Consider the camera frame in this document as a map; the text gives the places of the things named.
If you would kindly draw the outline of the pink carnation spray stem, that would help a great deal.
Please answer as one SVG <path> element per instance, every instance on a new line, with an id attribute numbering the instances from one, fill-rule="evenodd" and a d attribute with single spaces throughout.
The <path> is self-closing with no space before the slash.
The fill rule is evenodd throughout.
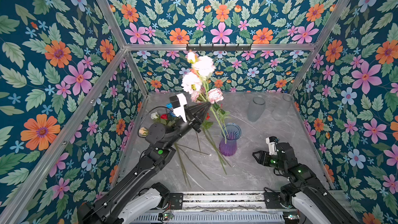
<path id="1" fill-rule="evenodd" d="M 210 78 L 216 69 L 213 59 L 208 56 L 199 56 L 191 51 L 188 52 L 186 58 L 191 68 L 182 79 L 183 90 L 192 94 L 193 91 L 200 91 L 202 88 L 206 91 L 216 89 L 210 86 Z"/>

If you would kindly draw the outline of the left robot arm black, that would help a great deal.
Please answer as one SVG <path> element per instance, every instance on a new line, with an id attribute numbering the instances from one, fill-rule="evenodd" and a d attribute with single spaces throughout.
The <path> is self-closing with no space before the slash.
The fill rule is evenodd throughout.
<path id="1" fill-rule="evenodd" d="M 120 224 L 119 215 L 141 190 L 143 185 L 158 174 L 172 159 L 176 150 L 173 145 L 185 134 L 200 127 L 206 119 L 211 103 L 184 107 L 186 120 L 179 117 L 171 126 L 154 123 L 145 140 L 150 144 L 137 165 L 109 193 L 94 204 L 85 203 L 77 210 L 79 224 Z"/>

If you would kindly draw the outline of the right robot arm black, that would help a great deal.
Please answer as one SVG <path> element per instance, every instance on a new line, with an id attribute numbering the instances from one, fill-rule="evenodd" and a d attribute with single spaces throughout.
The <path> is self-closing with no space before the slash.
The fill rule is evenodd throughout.
<path id="1" fill-rule="evenodd" d="M 358 223 L 326 190 L 316 174 L 298 162 L 289 143 L 280 143 L 273 136 L 267 144 L 268 151 L 255 151 L 252 156 L 258 164 L 272 168 L 288 180 L 278 194 L 281 206 L 296 208 L 313 224 Z"/>

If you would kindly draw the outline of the purple blue glass vase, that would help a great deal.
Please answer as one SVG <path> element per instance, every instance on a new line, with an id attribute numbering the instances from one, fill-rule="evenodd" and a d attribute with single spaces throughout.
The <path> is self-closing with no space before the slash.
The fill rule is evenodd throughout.
<path id="1" fill-rule="evenodd" d="M 219 144 L 219 151 L 226 157 L 237 152 L 237 140 L 241 137 L 241 128 L 235 123 L 227 123 L 223 129 L 223 138 Z"/>

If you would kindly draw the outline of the clear glass vase far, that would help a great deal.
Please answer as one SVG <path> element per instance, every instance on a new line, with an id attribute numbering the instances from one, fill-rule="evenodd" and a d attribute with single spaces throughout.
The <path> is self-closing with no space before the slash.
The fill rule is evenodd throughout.
<path id="1" fill-rule="evenodd" d="M 293 96 L 290 94 L 283 94 L 282 98 L 278 101 L 275 108 L 272 111 L 272 117 L 277 121 L 284 120 L 288 111 L 292 105 Z"/>

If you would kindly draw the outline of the clear ribbed glass vase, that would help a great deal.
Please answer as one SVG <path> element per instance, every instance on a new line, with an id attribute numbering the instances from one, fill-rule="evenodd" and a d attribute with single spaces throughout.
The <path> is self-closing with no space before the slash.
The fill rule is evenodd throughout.
<path id="1" fill-rule="evenodd" d="M 256 122 L 266 109 L 266 101 L 263 97 L 255 96 L 248 105 L 247 117 L 251 122 Z"/>

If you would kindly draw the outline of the white rose stem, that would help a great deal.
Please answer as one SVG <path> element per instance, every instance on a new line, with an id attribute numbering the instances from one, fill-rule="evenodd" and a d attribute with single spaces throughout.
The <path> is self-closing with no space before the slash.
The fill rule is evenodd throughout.
<path id="1" fill-rule="evenodd" d="M 160 115 L 157 112 L 152 113 L 150 117 L 151 117 L 152 120 L 159 120 L 160 119 Z"/>

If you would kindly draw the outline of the cream peach rose stem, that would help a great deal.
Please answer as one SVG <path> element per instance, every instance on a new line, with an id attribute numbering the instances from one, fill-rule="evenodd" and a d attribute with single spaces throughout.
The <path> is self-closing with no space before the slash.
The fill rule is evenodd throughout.
<path id="1" fill-rule="evenodd" d="M 145 127 L 141 127 L 138 131 L 139 137 L 145 138 L 148 136 L 148 129 Z"/>

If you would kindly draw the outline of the aluminium back crossbar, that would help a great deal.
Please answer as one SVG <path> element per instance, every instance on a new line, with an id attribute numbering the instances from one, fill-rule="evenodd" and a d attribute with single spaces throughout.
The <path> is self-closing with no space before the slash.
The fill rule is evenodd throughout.
<path id="1" fill-rule="evenodd" d="M 127 44 L 125 45 L 127 51 L 250 51 L 250 50 L 308 50 L 314 51 L 315 45 L 313 44 Z"/>

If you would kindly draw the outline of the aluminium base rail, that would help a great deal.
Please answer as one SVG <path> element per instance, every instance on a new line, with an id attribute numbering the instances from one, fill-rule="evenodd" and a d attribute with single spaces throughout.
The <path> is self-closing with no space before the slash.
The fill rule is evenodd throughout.
<path id="1" fill-rule="evenodd" d="M 172 192 L 165 203 L 147 210 L 134 224 L 327 224 L 319 207 L 302 193 L 291 205 L 279 193 L 264 191 Z"/>

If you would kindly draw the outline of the aluminium frame post left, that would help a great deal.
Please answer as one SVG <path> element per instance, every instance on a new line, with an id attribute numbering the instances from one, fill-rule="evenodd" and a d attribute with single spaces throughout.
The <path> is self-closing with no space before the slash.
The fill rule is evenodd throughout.
<path id="1" fill-rule="evenodd" d="M 143 95 L 144 98 L 147 98 L 148 96 L 148 90 L 145 86 L 144 80 L 139 72 L 138 66 L 135 63 L 134 59 L 133 59 L 133 55 L 131 54 L 130 51 L 128 51 L 127 48 L 127 42 L 125 40 L 125 37 L 122 34 L 122 31 L 120 29 L 119 24 L 117 23 L 117 20 L 113 14 L 113 12 L 111 11 L 110 5 L 108 3 L 108 0 L 96 0 L 96 2 L 98 3 L 98 6 L 104 16 L 105 21 L 107 22 L 108 26 L 110 27 L 110 30 L 112 32 L 112 34 L 115 37 L 115 40 L 117 42 L 117 45 L 119 46 L 119 48 L 121 49 L 122 53 L 123 53 L 123 57 L 127 56 L 126 58 L 126 62 L 129 65 L 132 74 L 138 84 L 138 87 Z"/>

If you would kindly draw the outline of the aluminium frame post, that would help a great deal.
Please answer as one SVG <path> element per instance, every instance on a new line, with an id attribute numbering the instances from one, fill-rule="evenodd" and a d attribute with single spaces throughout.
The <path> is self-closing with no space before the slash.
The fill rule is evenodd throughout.
<path id="1" fill-rule="evenodd" d="M 117 20 L 113 14 L 113 12 L 111 11 L 110 5 L 108 3 L 108 0 L 96 0 L 96 2 L 98 3 L 98 6 L 104 16 L 105 21 L 107 22 L 108 26 L 110 27 L 110 30 L 112 32 L 112 34 L 115 37 L 115 40 L 117 42 L 117 45 L 119 46 L 119 48 L 121 49 L 122 53 L 123 53 L 123 57 L 127 56 L 126 58 L 126 62 L 129 65 L 132 74 L 138 84 L 138 87 L 143 95 L 144 98 L 147 98 L 148 96 L 148 90 L 145 86 L 144 80 L 139 72 L 138 66 L 135 63 L 134 59 L 133 59 L 133 55 L 131 54 L 130 51 L 128 51 L 127 48 L 127 42 L 125 40 L 125 37 L 122 34 L 122 31 L 120 29 L 119 24 L 117 23 Z"/>
<path id="2" fill-rule="evenodd" d="M 324 28 L 320 32 L 320 35 L 315 42 L 315 49 L 309 54 L 306 61 L 304 62 L 303 66 L 301 67 L 298 75 L 296 76 L 292 87 L 289 89 L 288 93 L 290 95 L 294 95 L 296 90 L 298 89 L 300 83 L 304 79 L 304 76 L 311 68 L 312 63 L 316 59 L 317 55 L 319 54 L 322 46 L 328 39 L 329 35 L 331 34 L 334 26 L 337 24 L 338 20 L 341 18 L 343 11 L 346 9 L 347 5 L 351 0 L 338 0 L 336 4 L 336 8 L 331 13 L 330 18 L 326 22 Z"/>

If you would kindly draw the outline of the aluminium frame post right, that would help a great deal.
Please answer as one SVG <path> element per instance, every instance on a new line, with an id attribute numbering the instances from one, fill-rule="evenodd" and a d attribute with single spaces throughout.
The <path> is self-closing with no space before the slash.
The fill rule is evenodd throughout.
<path id="1" fill-rule="evenodd" d="M 338 20 L 341 18 L 343 11 L 346 9 L 347 5 L 351 0 L 338 0 L 336 4 L 336 8 L 331 13 L 330 18 L 326 22 L 324 28 L 320 32 L 320 35 L 315 42 L 315 49 L 309 54 L 306 61 L 304 62 L 303 66 L 301 67 L 298 75 L 296 76 L 292 87 L 289 89 L 288 93 L 290 95 L 294 95 L 296 90 L 298 89 L 300 83 L 304 79 L 304 76 L 311 68 L 312 63 L 316 59 L 317 55 L 319 54 L 322 46 L 328 39 L 329 35 L 331 34 L 334 26 L 337 24 Z"/>

